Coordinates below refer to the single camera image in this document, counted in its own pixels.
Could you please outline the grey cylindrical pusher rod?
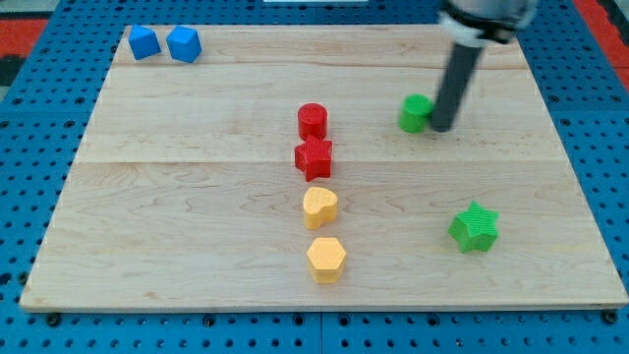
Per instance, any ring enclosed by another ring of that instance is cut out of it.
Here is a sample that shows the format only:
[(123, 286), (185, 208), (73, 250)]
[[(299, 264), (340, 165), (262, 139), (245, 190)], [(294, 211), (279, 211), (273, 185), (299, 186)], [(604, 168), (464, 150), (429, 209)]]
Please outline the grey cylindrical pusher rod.
[(430, 118), (430, 126), (434, 131), (445, 133), (453, 127), (483, 50), (482, 47), (459, 43), (453, 45)]

